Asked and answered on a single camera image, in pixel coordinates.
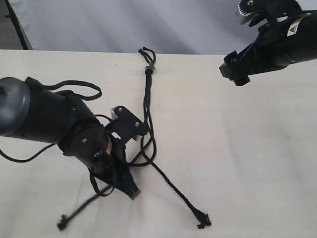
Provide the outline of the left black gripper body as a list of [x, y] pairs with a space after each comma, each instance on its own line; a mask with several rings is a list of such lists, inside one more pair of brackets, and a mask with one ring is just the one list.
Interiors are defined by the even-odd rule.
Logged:
[[129, 185], [125, 145], [109, 133], [90, 133], [81, 139], [81, 161], [87, 166], [92, 186], [101, 180], [110, 186]]

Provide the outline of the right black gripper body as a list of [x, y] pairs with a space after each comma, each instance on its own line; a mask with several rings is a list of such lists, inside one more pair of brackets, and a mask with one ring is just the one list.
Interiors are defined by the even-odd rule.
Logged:
[[252, 48], [250, 74], [281, 70], [317, 58], [317, 16], [299, 14], [265, 30]]

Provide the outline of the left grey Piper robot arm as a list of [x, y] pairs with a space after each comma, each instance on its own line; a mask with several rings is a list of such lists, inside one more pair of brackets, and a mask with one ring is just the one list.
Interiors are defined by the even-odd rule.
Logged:
[[1, 136], [57, 145], [63, 155], [75, 157], [89, 170], [91, 182], [97, 179], [112, 185], [131, 199], [140, 194], [126, 161], [126, 143], [147, 134], [146, 126], [126, 107], [111, 111], [112, 119], [103, 125], [87, 107], [86, 97], [64, 85], [89, 86], [69, 80], [47, 86], [34, 78], [0, 80]]

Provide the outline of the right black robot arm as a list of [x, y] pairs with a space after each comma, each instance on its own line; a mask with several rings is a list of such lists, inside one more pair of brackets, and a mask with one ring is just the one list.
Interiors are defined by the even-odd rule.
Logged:
[[278, 71], [291, 64], [317, 58], [317, 13], [300, 13], [258, 28], [257, 38], [240, 53], [231, 52], [219, 67], [236, 86], [249, 83], [255, 74]]

